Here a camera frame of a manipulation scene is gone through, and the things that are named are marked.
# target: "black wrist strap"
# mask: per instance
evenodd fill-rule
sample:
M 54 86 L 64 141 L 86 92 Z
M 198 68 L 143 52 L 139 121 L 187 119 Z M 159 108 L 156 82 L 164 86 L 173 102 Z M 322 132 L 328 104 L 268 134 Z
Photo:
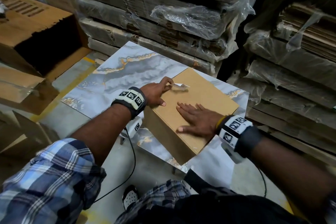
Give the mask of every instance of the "black wrist strap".
M 237 115 L 227 116 L 217 128 L 217 135 L 243 158 L 249 158 L 261 141 L 259 129 L 252 122 Z
M 139 88 L 131 87 L 120 93 L 112 102 L 111 106 L 117 103 L 127 107 L 131 112 L 132 119 L 134 119 L 145 109 L 147 99 Z

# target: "cable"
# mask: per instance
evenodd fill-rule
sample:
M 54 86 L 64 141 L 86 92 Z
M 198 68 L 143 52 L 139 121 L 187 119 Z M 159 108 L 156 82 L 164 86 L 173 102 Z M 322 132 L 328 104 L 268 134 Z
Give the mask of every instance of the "cable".
M 120 184 L 119 186 L 115 187 L 114 189 L 112 189 L 111 191 L 107 192 L 104 196 L 98 198 L 96 201 L 94 201 L 93 203 L 96 203 L 98 202 L 99 200 L 101 200 L 103 197 L 106 197 L 108 194 L 110 194 L 111 192 L 115 191 L 117 188 L 119 188 L 120 186 L 124 185 L 129 178 L 131 178 L 132 174 L 134 173 L 134 170 L 135 170 L 135 165 L 136 165 L 136 158 L 135 158 L 135 151 L 134 151 L 134 148 L 133 148 L 133 144 L 131 142 L 131 138 L 129 137 L 129 134 L 128 134 L 128 131 L 127 131 L 127 128 L 125 128 L 126 130 L 126 133 L 127 133 L 127 137 L 128 137 L 128 140 L 129 140 L 129 143 L 131 144 L 131 147 L 132 147 L 132 151 L 133 151 L 133 155 L 134 155 L 134 167 L 133 167 L 133 170 L 132 170 L 132 173 L 129 175 L 129 177 L 122 183 Z
M 258 171 L 260 172 L 261 174 L 261 177 L 262 177 L 262 180 L 264 181 L 264 185 L 265 185 L 265 194 L 264 194 L 264 197 L 266 197 L 266 194 L 267 194 L 267 186 L 266 186 L 266 181 L 265 181 L 265 178 L 264 178 L 264 175 L 263 173 L 261 172 L 261 170 L 257 167 Z

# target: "hand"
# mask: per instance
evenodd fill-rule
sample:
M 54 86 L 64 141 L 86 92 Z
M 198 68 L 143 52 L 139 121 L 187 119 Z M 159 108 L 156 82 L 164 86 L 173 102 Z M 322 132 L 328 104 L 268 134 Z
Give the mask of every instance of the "hand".
M 155 106 L 155 105 L 162 105 L 166 106 L 166 102 L 163 101 L 161 98 L 162 93 L 168 91 L 171 89 L 171 84 L 173 84 L 173 79 L 169 77 L 164 77 L 161 82 L 159 83 L 149 83 L 145 86 L 142 86 L 140 90 L 144 93 L 144 95 L 147 98 L 147 105 L 149 106 Z
M 180 126 L 178 133 L 187 133 L 211 140 L 216 134 L 216 125 L 223 115 L 205 109 L 201 104 L 192 105 L 177 103 L 176 109 L 191 126 Z

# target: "blue plaid shirt sleeve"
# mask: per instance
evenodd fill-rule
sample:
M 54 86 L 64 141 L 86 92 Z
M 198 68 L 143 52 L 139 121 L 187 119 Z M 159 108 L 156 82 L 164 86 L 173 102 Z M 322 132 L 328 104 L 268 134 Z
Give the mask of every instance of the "blue plaid shirt sleeve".
M 56 141 L 4 182 L 0 223 L 74 223 L 105 176 L 82 141 Z

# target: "shoe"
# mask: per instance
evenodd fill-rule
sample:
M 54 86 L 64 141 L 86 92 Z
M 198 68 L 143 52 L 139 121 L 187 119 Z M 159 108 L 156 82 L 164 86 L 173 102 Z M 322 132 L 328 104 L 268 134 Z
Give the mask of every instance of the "shoe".
M 135 188 L 134 185 L 129 185 L 125 191 L 124 191 L 124 195 L 123 195 L 123 205 L 124 205 L 124 209 L 125 211 L 127 210 L 127 208 L 129 206 L 131 206 L 132 204 L 134 204 L 136 201 L 138 201 L 139 199 L 139 194 L 137 189 Z

